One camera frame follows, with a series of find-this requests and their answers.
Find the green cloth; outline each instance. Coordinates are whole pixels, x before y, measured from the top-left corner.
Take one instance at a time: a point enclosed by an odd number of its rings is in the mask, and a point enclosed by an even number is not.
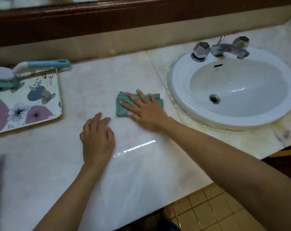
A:
[[[133,96],[137,97],[139,100],[141,100],[140,96],[138,94],[132,94]],[[153,94],[158,103],[160,104],[161,108],[164,109],[164,101],[161,99],[160,94]],[[120,100],[127,102],[128,104],[132,104],[134,106],[135,103],[127,97],[125,92],[120,91],[116,98],[116,115],[118,117],[127,117],[127,113],[130,112],[129,110],[125,109],[122,105],[120,105]]]

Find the floral tray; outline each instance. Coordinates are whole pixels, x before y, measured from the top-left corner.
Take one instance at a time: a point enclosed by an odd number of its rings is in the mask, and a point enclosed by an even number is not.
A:
[[[57,69],[18,74],[21,86],[0,89],[0,133],[62,114]]]

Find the blue handle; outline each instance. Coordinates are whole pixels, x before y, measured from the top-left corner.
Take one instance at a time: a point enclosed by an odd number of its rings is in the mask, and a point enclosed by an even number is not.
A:
[[[69,60],[37,61],[27,62],[29,68],[66,68],[70,66]]]

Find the white countertop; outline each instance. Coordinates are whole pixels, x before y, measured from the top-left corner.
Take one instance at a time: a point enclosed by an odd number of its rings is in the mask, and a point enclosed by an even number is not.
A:
[[[252,45],[258,41],[280,58],[291,50],[287,26],[242,35],[251,38]],[[272,44],[267,43],[270,36]],[[257,158],[290,145],[291,112],[270,127],[247,133],[214,130],[192,123],[177,112],[162,81],[170,66],[194,44],[82,62],[61,72],[63,115],[54,121],[0,134],[0,230],[32,230],[47,213],[77,176],[83,164],[79,134],[86,120],[100,111],[104,117],[112,118],[116,149],[94,188],[80,230],[117,229],[211,183],[166,136],[149,133],[130,119],[115,116],[115,100],[120,91],[160,93],[168,115]],[[291,52],[283,55],[291,67]],[[289,138],[278,138],[286,131]]]

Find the white sink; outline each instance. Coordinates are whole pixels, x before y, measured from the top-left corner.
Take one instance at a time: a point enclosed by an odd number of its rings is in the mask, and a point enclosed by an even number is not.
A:
[[[247,50],[243,60],[230,53],[209,54],[204,62],[191,53],[181,57],[167,79],[173,101],[190,118],[229,131],[249,131],[284,116],[291,109],[291,69],[263,50]]]

